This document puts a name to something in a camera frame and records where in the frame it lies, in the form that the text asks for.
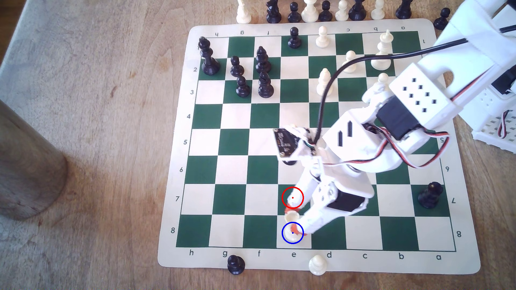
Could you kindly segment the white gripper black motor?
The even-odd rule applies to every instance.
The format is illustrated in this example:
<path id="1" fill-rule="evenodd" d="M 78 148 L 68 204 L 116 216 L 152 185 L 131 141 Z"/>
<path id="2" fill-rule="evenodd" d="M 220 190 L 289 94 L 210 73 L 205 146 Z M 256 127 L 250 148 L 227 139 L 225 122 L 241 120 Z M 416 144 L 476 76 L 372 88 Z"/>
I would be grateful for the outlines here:
<path id="1" fill-rule="evenodd" d="M 299 220 L 304 234 L 313 234 L 330 221 L 366 208 L 375 191 L 367 174 L 349 164 L 323 165 L 321 162 L 304 168 L 298 183 L 285 199 L 285 213 L 299 212 L 310 203 Z"/>

